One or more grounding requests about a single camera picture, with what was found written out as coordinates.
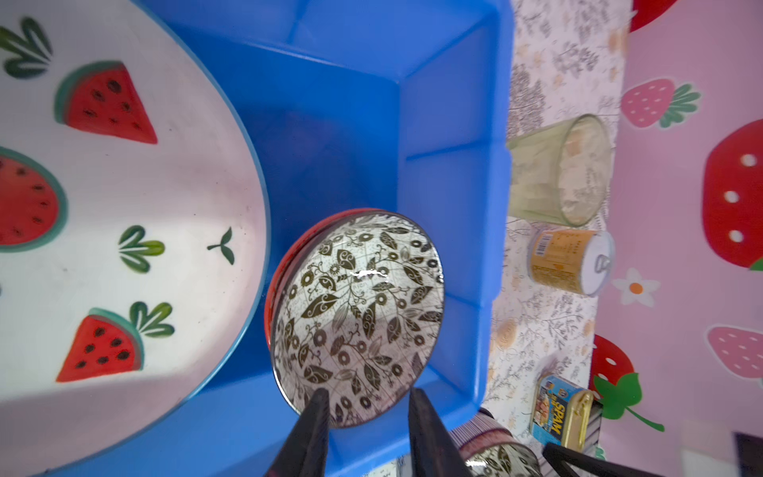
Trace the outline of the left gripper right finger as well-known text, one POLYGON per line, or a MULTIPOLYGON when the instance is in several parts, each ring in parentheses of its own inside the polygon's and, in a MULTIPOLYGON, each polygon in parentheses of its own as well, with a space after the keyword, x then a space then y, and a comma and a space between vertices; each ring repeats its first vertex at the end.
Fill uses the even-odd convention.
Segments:
POLYGON ((409 441, 413 476, 471 476, 427 394, 419 388, 413 388, 409 397, 409 441))

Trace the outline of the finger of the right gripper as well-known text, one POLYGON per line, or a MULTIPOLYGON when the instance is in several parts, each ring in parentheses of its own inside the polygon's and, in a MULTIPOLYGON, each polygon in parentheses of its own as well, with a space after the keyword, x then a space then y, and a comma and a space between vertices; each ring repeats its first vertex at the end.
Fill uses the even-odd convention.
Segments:
POLYGON ((554 443, 544 447, 542 456, 559 477, 579 477, 576 469, 599 477, 660 477, 658 474, 590 457, 554 443))

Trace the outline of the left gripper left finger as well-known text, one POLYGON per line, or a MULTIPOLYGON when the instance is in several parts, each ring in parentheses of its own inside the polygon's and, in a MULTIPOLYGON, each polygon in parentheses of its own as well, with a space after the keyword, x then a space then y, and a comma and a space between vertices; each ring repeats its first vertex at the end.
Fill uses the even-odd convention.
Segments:
POLYGON ((330 399, 326 389, 317 390, 302 411, 267 477, 322 477, 329 448, 330 399))

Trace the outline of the black white leaf bowl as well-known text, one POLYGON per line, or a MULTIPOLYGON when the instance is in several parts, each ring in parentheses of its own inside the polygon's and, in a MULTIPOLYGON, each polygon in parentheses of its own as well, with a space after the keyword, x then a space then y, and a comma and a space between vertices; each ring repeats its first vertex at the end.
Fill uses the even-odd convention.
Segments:
POLYGON ((439 253, 416 222, 381 210, 333 224, 281 284, 269 351, 282 397, 302 413, 326 389, 335 429, 383 415, 430 360, 444 300, 439 253))

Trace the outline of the red patterned bowl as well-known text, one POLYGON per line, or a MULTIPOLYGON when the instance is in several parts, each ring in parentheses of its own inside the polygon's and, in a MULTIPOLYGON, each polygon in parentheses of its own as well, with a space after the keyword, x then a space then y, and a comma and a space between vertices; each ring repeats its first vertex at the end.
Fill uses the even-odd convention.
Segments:
POLYGON ((265 297, 263 324, 264 324, 264 335, 265 335, 266 345, 268 349, 271 349, 272 322, 273 322, 274 313, 275 313, 275 306, 278 302, 278 295, 280 294, 281 284, 284 278, 286 277, 287 271, 292 265, 292 262, 301 254, 302 250, 306 246, 308 246, 308 244, 310 244, 312 240, 314 240, 314 238, 321 236, 331 226, 333 226, 333 224, 347 218, 353 218, 355 216, 359 216, 361 214, 371 213, 371 212, 381 212, 381 211, 382 209, 377 209, 377 208, 357 208, 357 209, 345 210, 343 212, 329 216, 323 219, 322 221, 318 222, 314 226, 312 226, 310 229, 308 229, 289 248, 286 254, 284 254, 284 257, 282 258, 281 262, 278 264, 278 267, 276 268, 272 276, 272 280, 270 282, 270 285, 265 297))

